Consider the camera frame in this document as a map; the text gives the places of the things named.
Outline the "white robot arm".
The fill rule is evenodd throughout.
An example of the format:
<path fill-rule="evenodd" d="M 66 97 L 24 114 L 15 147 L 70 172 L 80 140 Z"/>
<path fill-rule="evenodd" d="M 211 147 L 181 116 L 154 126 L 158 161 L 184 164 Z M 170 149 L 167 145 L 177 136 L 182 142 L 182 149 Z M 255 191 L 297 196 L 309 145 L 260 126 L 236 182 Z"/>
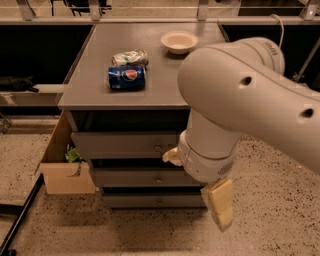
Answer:
<path fill-rule="evenodd" d="M 254 37 L 197 49 L 178 71 L 191 111 L 177 147 L 163 159 L 202 183 L 202 198 L 220 230 L 233 221 L 228 175 L 243 135 L 320 174 L 320 93 L 286 78 L 284 68 L 279 46 Z"/>

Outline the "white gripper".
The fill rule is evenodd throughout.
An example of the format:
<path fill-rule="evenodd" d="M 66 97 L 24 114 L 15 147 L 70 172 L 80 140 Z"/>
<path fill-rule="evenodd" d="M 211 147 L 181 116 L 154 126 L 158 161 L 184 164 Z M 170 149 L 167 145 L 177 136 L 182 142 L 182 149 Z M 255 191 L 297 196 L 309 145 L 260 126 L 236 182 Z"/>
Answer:
<path fill-rule="evenodd" d="M 233 182 L 223 178 L 230 173 L 237 155 L 237 144 L 237 133 L 212 132 L 204 135 L 184 131 L 178 148 L 170 149 L 162 156 L 164 162 L 183 165 L 196 181 L 211 183 L 201 189 L 201 195 L 221 232 L 233 222 Z"/>

